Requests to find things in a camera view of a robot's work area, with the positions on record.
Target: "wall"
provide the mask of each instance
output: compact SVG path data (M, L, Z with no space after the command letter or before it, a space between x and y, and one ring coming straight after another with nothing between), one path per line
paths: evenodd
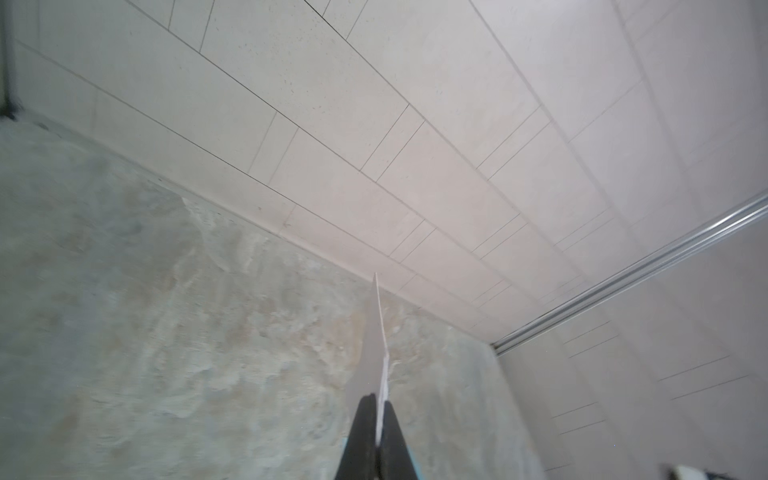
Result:
M3 476L332 478L370 282L49 128L0 123ZM491 349L382 304L424 478L543 479Z
M768 472L768 220L500 360L550 480Z
M28 110L489 342L768 187L749 0L12 3Z

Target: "metal trim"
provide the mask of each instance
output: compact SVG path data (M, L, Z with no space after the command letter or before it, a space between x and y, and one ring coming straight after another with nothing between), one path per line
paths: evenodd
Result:
M608 277L589 290L555 307L544 315L515 330L496 343L496 355L507 353L522 343L556 327L560 323L597 306L653 275L685 260L724 237L768 215L768 190L730 210L696 230L638 260L619 273Z

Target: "tiled wall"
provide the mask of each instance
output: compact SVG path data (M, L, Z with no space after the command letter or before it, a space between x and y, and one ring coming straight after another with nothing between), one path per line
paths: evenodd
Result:
M768 472L768 220L500 360L551 480Z
M487 341L768 187L748 0L12 4L27 109Z

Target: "textured stone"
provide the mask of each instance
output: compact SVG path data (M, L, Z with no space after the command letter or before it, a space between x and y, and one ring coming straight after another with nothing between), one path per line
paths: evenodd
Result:
M0 123L4 478L332 478L369 282ZM543 479L490 348L382 295L425 478Z

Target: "silver metal strip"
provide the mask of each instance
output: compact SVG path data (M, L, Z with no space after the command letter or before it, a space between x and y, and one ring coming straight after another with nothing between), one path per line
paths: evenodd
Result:
M550 330L579 313L610 299L633 285L673 266L724 237L768 215L768 190L753 197L722 217L704 224L678 240L656 250L573 299L555 307L529 324L493 344L496 355Z

